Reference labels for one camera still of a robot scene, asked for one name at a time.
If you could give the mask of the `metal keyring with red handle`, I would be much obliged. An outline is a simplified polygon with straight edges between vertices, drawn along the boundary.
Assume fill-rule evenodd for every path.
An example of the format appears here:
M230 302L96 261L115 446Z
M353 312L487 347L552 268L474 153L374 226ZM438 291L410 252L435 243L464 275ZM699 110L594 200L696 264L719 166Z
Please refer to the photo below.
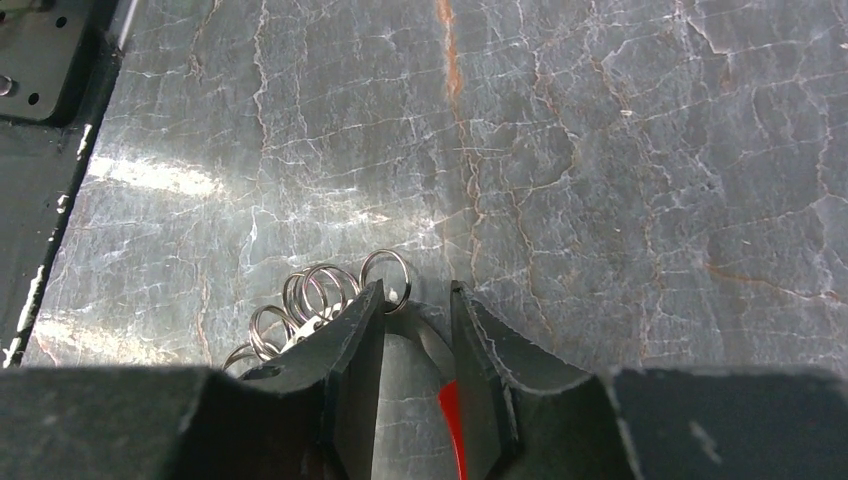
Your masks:
M454 355L407 296L389 301L381 282L332 264L294 272L280 304L253 311L247 340L225 362L248 358L257 365L240 380L265 392L273 410L247 435L281 436L274 476L369 479L412 447L414 459L440 462L438 478L465 477ZM379 432L382 415L405 420L398 402L381 401L390 381L424 382L435 433L417 421L404 438Z

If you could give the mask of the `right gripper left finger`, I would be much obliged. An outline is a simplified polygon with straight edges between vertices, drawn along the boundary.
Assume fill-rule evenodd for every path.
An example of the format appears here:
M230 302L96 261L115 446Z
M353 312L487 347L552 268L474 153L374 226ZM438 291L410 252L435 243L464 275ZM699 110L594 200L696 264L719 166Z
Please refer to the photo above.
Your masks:
M306 340L241 375L274 398L248 436L254 478L371 478L384 311L376 281Z

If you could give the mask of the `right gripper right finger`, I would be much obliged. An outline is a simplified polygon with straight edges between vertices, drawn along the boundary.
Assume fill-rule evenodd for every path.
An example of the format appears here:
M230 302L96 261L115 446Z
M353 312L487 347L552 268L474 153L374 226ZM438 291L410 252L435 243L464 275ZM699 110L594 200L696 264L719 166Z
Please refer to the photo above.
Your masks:
M596 478L592 374L509 327L464 282L452 282L450 308L467 478Z

